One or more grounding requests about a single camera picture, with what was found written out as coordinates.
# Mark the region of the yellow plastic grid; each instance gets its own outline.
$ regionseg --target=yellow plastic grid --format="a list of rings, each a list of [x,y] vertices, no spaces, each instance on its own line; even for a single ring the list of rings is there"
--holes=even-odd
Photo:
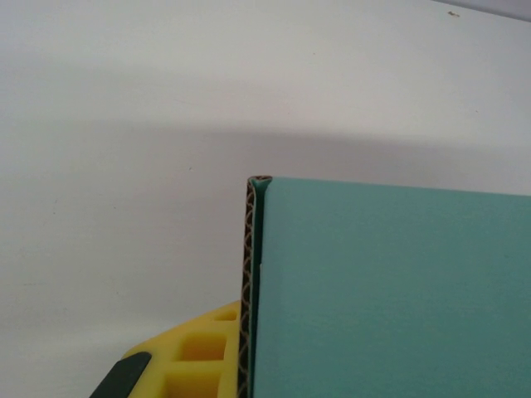
[[[152,354],[129,398],[235,398],[239,329],[237,301],[129,350]]]

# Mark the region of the teal cardboard box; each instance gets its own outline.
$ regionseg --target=teal cardboard box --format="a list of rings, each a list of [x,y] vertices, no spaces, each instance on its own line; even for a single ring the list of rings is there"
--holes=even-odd
[[[531,397],[531,198],[249,181],[240,398]]]

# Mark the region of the square hole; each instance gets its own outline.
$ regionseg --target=square hole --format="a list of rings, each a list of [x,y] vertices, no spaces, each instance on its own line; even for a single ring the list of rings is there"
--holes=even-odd
[[[215,333],[190,333],[181,344],[178,361],[222,361],[227,338]]]
[[[225,313],[220,313],[217,315],[215,321],[236,321],[237,313],[234,310],[226,311]]]
[[[220,374],[214,371],[180,371],[168,375],[164,398],[217,398]]]

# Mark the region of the cardboard box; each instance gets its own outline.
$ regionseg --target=cardboard box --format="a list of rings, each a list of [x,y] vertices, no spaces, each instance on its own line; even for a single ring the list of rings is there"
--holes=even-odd
[[[240,398],[531,396],[531,197],[255,177]]]

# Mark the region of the corrugated cardboard edge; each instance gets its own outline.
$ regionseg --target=corrugated cardboard edge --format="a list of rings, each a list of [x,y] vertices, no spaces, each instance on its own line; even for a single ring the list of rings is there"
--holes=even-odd
[[[251,346],[251,328],[253,320],[251,319],[251,310],[253,307],[252,283],[253,269],[255,264],[256,243],[256,213],[263,212],[262,206],[257,206],[256,186],[258,182],[270,181],[270,176],[251,177],[247,180],[246,196],[246,221],[245,235],[243,246],[243,276],[241,281],[241,311],[240,311],[240,344],[238,353],[238,398],[250,398],[252,393],[252,346]]]

